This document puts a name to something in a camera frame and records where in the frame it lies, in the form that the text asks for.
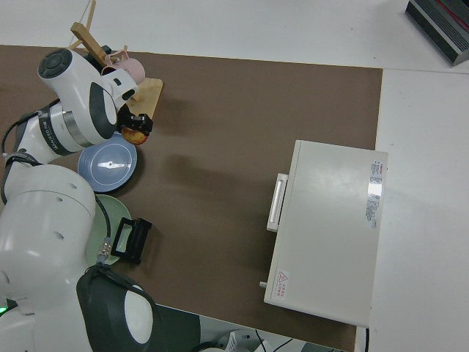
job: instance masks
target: cup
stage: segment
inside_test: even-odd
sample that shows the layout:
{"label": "cup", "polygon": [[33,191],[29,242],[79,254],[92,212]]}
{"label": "cup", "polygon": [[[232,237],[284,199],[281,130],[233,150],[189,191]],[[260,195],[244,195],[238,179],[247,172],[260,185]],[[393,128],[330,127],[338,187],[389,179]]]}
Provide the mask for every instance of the cup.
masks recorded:
{"label": "cup", "polygon": [[104,62],[107,66],[101,71],[102,76],[122,68],[137,84],[140,84],[145,79],[145,69],[143,65],[139,60],[129,57],[125,50],[106,55]]}

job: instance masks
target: warning label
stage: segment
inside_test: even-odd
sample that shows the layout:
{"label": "warning label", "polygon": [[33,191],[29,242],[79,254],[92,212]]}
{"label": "warning label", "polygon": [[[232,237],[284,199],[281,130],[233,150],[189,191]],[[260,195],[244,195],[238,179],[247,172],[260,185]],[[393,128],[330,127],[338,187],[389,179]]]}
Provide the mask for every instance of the warning label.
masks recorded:
{"label": "warning label", "polygon": [[380,202],[383,196],[383,168],[383,163],[376,160],[370,170],[365,217],[366,224],[372,229],[378,227],[380,220]]}
{"label": "warning label", "polygon": [[287,293],[289,273],[286,271],[279,270],[277,271],[276,282],[273,286],[274,297],[278,299],[284,299],[285,294]]}

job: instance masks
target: black clip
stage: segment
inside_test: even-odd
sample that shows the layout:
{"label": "black clip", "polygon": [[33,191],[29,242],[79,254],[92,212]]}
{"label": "black clip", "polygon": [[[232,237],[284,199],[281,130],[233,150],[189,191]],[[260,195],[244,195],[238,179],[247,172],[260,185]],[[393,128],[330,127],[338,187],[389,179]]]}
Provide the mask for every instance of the black clip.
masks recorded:
{"label": "black clip", "polygon": [[136,116],[130,111],[128,105],[124,104],[117,113],[117,130],[120,132],[124,127],[142,132],[145,136],[149,136],[149,133],[153,129],[153,121],[147,114],[139,114]]}
{"label": "black clip", "polygon": [[[117,244],[119,243],[122,228],[125,224],[130,225],[132,227],[132,231],[127,239],[125,252],[120,252],[117,250]],[[128,262],[140,264],[141,253],[144,250],[145,240],[147,239],[148,231],[151,227],[152,223],[142,218],[137,218],[136,220],[122,218],[120,220],[119,228],[117,229],[116,237],[112,243],[111,254],[116,257],[120,257],[123,260],[127,260]]]}

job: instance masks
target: blue plate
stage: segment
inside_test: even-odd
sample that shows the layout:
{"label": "blue plate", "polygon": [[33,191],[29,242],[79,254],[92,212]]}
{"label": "blue plate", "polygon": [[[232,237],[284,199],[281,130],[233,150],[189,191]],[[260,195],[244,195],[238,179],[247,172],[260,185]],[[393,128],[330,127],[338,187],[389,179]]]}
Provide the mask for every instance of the blue plate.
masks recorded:
{"label": "blue plate", "polygon": [[110,192],[119,188],[132,176],[137,164],[137,149],[120,133],[106,142],[81,152],[78,173],[88,181],[93,191]]}

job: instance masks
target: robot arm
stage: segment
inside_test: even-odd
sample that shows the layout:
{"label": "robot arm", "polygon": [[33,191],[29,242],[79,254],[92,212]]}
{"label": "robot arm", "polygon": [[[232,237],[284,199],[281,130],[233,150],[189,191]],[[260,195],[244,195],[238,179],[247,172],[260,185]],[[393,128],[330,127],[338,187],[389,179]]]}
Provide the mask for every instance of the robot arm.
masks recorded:
{"label": "robot arm", "polygon": [[[68,49],[47,55],[37,72],[59,99],[21,119],[15,152],[39,164],[111,138],[117,112],[137,90],[126,71],[101,76],[85,58]],[[27,165],[18,163],[7,167],[1,189],[4,203],[24,183],[22,171],[18,172],[24,167]]]}
{"label": "robot arm", "polygon": [[19,121],[6,155],[0,295],[18,307],[1,316],[0,340],[11,351],[150,351],[152,299],[106,265],[86,269],[94,192],[71,170],[47,165],[110,138],[136,83],[124,70],[101,76],[67,49],[47,55],[38,73],[59,99]]}

